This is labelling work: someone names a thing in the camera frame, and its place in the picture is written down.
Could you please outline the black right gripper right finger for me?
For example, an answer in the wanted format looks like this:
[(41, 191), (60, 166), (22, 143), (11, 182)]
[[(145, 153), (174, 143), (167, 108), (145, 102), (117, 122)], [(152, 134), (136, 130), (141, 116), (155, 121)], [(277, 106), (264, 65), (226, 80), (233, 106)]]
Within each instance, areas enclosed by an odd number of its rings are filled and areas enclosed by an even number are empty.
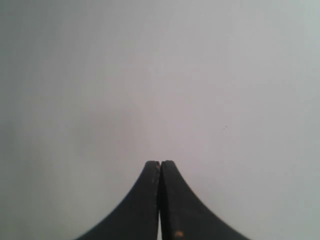
[(158, 208), (163, 240), (246, 240), (189, 187), (172, 160), (160, 165)]

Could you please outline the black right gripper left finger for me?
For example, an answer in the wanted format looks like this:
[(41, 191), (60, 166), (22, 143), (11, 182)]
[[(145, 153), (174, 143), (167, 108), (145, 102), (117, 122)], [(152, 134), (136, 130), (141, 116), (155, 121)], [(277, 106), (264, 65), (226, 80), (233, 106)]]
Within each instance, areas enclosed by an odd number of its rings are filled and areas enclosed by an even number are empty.
[(156, 240), (160, 163), (147, 161), (125, 198), (79, 240)]

